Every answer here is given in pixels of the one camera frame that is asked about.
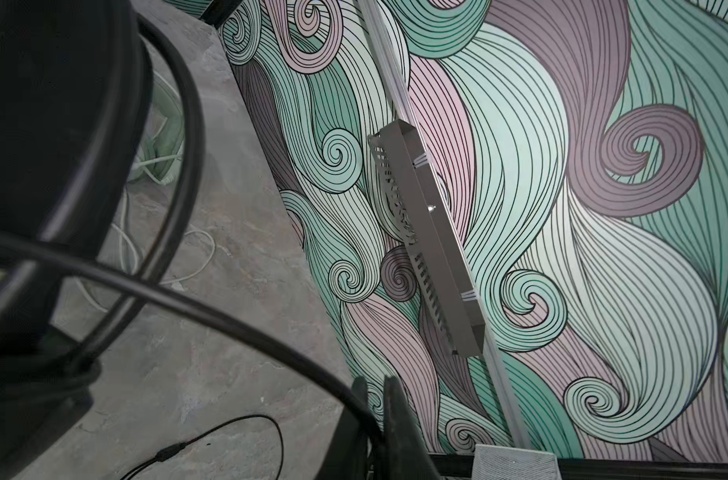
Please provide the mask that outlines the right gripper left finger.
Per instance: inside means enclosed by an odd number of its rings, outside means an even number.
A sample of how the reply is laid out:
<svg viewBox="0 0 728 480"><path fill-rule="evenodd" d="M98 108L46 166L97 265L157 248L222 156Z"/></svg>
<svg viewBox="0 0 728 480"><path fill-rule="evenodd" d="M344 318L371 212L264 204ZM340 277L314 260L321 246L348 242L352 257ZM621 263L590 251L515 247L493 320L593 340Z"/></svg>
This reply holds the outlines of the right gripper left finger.
<svg viewBox="0 0 728 480"><path fill-rule="evenodd" d="M357 417L345 407L316 480L365 480L369 478L369 438Z"/></svg>

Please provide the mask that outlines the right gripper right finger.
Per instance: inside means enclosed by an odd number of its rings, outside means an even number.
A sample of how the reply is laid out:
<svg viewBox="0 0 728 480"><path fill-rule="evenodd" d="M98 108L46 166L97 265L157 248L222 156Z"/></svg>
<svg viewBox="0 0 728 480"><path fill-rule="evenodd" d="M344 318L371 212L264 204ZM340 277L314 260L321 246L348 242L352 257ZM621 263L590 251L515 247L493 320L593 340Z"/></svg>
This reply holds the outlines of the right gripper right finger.
<svg viewBox="0 0 728 480"><path fill-rule="evenodd" d="M379 479L440 479L396 377L384 383L384 443L378 448Z"/></svg>

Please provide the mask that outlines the black blue headphones with cable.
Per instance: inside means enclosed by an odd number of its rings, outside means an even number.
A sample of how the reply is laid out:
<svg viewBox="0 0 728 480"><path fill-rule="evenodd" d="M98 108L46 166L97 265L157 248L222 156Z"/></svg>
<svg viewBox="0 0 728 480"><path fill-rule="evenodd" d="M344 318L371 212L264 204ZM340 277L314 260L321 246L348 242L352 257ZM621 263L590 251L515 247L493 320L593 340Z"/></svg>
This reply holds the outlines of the black blue headphones with cable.
<svg viewBox="0 0 728 480"><path fill-rule="evenodd" d="M175 195L136 274L96 260L152 96L149 53L182 96ZM279 340L161 286L193 213L205 131L180 53L127 1L0 1L0 479L42 455L90 409L100 355L147 304L281 363L337 398L378 455L366 403Z"/></svg>

